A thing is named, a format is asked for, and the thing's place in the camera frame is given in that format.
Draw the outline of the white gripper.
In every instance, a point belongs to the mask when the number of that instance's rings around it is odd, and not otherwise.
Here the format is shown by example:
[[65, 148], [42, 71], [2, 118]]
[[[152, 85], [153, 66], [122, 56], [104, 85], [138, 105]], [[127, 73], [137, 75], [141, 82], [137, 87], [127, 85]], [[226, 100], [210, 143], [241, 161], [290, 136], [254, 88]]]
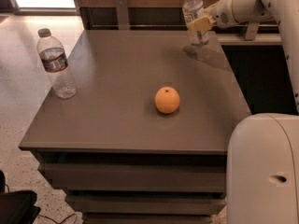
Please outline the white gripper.
[[204, 32], [212, 29], [212, 24], [220, 28], [229, 28], [238, 25], [233, 12], [234, 0], [219, 0], [206, 7], [206, 15], [187, 24], [191, 32]]

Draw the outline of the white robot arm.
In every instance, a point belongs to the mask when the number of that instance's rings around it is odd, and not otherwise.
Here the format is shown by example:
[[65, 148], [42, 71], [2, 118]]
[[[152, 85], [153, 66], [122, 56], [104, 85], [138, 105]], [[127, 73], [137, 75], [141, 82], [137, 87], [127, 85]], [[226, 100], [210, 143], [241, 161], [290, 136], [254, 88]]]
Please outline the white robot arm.
[[252, 107], [227, 151], [226, 223], [299, 224], [299, 0], [219, 0], [187, 22], [191, 32], [274, 21], [290, 82], [289, 107]]

